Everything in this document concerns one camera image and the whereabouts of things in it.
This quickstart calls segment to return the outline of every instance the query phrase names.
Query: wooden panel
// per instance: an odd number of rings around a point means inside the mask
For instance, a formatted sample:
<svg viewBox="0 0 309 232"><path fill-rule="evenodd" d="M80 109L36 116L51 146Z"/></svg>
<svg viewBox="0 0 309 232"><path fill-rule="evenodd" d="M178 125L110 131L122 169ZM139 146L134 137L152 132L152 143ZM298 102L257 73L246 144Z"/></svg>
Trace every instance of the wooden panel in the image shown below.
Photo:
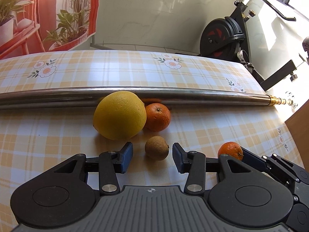
<svg viewBox="0 0 309 232"><path fill-rule="evenodd" d="M295 141L305 169L309 171L309 100L285 124Z"/></svg>

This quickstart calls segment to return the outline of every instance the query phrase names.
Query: tablecloth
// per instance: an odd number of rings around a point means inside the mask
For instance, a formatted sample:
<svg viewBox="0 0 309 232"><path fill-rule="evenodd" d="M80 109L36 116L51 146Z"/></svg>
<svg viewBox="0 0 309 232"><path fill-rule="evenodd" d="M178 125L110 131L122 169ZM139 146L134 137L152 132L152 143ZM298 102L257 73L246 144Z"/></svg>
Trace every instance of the tablecloth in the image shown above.
<svg viewBox="0 0 309 232"><path fill-rule="evenodd" d="M61 87L153 86L229 90L265 94L239 63L138 51L69 51L38 53L0 61L0 93ZM24 182L77 153L98 156L133 143L127 173L117 175L123 185L180 185L172 159L174 142L186 150L217 157L220 146L235 141L262 156L277 153L303 166L296 145L273 106L172 107L171 123L162 132L143 129L130 140L111 141L92 126L95 108L58 108L0 111L0 231L10 231L16 220L10 196ZM160 135L170 147L163 161L145 156L145 142ZM206 188L216 184L206 174ZM98 174L88 184L98 189Z"/></svg>

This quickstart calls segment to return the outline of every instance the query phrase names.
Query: potted plant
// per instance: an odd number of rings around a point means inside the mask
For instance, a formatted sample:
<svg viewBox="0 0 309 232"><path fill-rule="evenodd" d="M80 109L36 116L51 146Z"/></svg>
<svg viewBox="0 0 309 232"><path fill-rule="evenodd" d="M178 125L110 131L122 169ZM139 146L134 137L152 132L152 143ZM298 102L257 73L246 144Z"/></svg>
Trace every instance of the potted plant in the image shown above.
<svg viewBox="0 0 309 232"><path fill-rule="evenodd" d="M0 46L13 38L16 15L32 3L31 0L0 0Z"/></svg>
<svg viewBox="0 0 309 232"><path fill-rule="evenodd" d="M72 13L61 9L58 16L58 27L53 31L47 31L44 41L54 41L49 50L64 51L87 39L87 26L89 24L87 0L70 0Z"/></svg>

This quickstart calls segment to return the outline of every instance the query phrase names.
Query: plaid tablecloth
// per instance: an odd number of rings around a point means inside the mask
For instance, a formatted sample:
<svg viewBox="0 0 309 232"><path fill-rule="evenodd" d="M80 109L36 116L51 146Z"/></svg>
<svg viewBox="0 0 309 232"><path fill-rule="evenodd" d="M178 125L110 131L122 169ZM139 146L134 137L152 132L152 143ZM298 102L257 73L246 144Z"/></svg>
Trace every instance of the plaid tablecloth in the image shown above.
<svg viewBox="0 0 309 232"><path fill-rule="evenodd" d="M137 51L49 52L0 61L0 92L84 87L157 86L229 90L264 94L259 84L238 63ZM94 108L28 109L0 111L0 231L17 223L10 196L24 182L76 153L98 156L120 150L127 140L111 141L92 126ZM180 185L171 147L179 142L186 150L217 157L220 146L235 141L259 156L277 153L303 166L296 145L273 106L173 107L169 127L154 133L142 130L129 141L134 155L123 185ZM160 135L170 146L163 161L145 157L145 142ZM98 175L88 183L98 189ZM216 184L207 173L206 188Z"/></svg>

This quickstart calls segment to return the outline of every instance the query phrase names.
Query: black wheel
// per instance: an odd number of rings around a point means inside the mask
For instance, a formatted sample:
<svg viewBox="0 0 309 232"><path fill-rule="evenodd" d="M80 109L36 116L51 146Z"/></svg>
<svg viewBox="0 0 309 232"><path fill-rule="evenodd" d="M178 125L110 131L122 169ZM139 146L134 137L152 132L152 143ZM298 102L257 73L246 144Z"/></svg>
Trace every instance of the black wheel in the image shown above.
<svg viewBox="0 0 309 232"><path fill-rule="evenodd" d="M204 29L202 37L200 38L201 56L232 61L235 58L239 49L239 41L233 41L209 55L205 55L205 51L212 47L214 44L218 44L226 38L233 36L237 33L234 32L233 27L225 19L218 18L211 21Z"/></svg>

